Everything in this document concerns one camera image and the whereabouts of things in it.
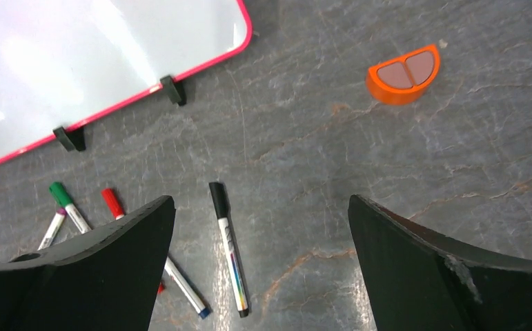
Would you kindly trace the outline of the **red whiteboard marker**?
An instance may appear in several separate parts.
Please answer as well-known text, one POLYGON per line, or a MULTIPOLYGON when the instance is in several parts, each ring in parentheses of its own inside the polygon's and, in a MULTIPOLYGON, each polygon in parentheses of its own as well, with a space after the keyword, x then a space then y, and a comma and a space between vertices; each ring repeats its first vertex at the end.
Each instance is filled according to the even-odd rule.
POLYGON ((124 209, 120 204, 115 191, 112 188, 105 188, 101 191, 101 195, 108 206, 109 211, 115 220, 125 216, 124 209))

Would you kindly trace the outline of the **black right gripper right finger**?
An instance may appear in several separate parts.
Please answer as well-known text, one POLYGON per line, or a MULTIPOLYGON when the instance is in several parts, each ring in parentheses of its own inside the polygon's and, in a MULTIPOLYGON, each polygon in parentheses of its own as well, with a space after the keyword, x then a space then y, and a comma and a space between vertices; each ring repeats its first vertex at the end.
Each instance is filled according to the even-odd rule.
POLYGON ((532 260, 458 241, 360 195, 348 220, 379 330, 532 330, 532 260))

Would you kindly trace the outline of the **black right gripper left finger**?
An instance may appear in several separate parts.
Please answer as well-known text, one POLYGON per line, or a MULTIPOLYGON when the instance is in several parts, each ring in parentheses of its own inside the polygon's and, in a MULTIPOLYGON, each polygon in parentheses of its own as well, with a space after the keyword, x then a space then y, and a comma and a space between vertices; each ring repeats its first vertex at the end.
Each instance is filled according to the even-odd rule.
POLYGON ((120 220, 0 263, 0 330, 147 330, 175 223, 163 195, 120 220))

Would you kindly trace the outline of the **pink framed whiteboard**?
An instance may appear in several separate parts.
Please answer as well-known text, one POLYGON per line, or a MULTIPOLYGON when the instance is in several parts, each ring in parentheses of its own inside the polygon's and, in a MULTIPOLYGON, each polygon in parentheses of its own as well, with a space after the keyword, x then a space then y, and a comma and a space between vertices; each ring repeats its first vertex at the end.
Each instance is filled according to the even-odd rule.
POLYGON ((0 1, 0 163, 242 52, 243 1, 0 1))

